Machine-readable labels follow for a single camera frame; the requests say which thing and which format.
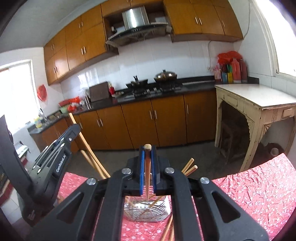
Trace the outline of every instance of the range hood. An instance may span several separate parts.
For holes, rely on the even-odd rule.
[[[106,44],[119,47],[172,32],[172,28],[166,22],[149,23],[144,6],[129,9],[122,13],[122,17],[125,31],[109,37]]]

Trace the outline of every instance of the faucet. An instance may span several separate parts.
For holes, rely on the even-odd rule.
[[[44,115],[43,110],[41,108],[39,109],[39,116],[42,116],[45,123],[48,123],[47,117]]]

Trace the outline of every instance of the ceiling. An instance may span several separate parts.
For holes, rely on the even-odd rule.
[[[0,36],[0,53],[43,47],[59,30],[104,0],[27,0]]]

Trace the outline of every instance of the metal basket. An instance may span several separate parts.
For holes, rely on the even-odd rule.
[[[153,188],[150,187],[149,193],[153,194]],[[128,197],[129,202],[124,203],[124,214],[126,217],[138,222],[160,222],[169,216],[171,208],[167,196],[162,197],[151,208],[149,208],[149,205],[158,196],[150,198],[148,202],[145,200],[145,197],[145,194],[141,197]]]

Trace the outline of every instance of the bolt head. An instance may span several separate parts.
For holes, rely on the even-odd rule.
[[[174,172],[175,172],[175,170],[172,167],[166,167],[165,168],[165,173],[167,173],[167,174],[173,174]]]
[[[202,178],[200,179],[200,182],[201,182],[202,184],[209,184],[209,183],[210,183],[210,180],[209,180],[207,177],[202,177]]]
[[[89,179],[87,179],[86,183],[87,183],[88,185],[95,185],[95,184],[96,184],[96,179],[94,179],[94,178],[89,178]]]
[[[131,169],[128,167],[125,167],[121,170],[122,174],[127,175],[127,174],[131,174]]]

